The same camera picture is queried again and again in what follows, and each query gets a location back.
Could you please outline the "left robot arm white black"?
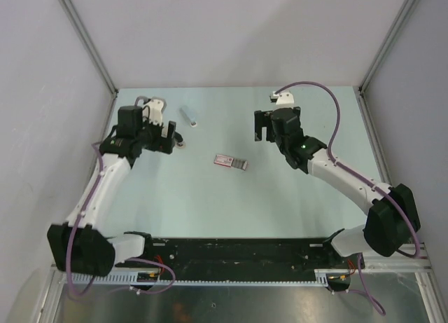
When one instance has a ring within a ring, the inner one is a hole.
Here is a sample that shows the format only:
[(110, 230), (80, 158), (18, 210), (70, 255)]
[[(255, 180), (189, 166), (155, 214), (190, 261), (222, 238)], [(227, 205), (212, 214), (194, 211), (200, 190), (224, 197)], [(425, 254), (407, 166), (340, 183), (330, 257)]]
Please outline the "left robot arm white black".
[(170, 154), (176, 124), (163, 122), (163, 99), (144, 98), (143, 105), (122, 106), (118, 121), (94, 150), (97, 164), (78, 204), (62, 224), (49, 227), (47, 238), (58, 270), (105, 277), (128, 259), (150, 265), (155, 250), (148, 235), (135, 231), (106, 235), (107, 214), (124, 178), (145, 150)]

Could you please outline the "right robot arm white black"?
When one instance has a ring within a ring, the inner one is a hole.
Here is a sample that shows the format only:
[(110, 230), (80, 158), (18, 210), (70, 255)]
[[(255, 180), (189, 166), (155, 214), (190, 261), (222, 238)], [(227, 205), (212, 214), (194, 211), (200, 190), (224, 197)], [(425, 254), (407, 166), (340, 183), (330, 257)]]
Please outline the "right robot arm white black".
[(323, 180), (366, 214), (365, 225), (339, 230), (327, 239), (323, 260), (328, 266), (339, 268), (348, 256), (369, 250), (389, 257), (408, 240), (418, 240), (421, 224), (410, 188), (365, 178), (330, 156), (326, 144), (304, 134), (299, 107), (255, 111), (254, 127), (257, 142), (275, 143), (294, 170)]

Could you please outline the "beige black stapler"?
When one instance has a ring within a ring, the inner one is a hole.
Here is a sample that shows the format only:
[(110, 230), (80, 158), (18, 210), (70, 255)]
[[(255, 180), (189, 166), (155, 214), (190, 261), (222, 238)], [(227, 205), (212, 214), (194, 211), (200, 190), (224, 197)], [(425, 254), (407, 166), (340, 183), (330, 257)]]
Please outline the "beige black stapler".
[(175, 147), (178, 149), (184, 149), (186, 147), (186, 143), (182, 137), (182, 135), (178, 132), (174, 133), (174, 141), (175, 141)]

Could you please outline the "red white staple box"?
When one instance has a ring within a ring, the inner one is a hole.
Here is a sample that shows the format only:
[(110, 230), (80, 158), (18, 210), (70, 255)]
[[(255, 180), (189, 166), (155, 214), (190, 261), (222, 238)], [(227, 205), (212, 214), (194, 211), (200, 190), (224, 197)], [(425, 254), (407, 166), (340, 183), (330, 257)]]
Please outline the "red white staple box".
[(213, 163), (223, 167), (233, 167), (239, 170), (246, 170), (248, 166), (247, 160), (242, 160), (240, 158), (234, 158), (222, 154), (217, 154), (214, 158)]

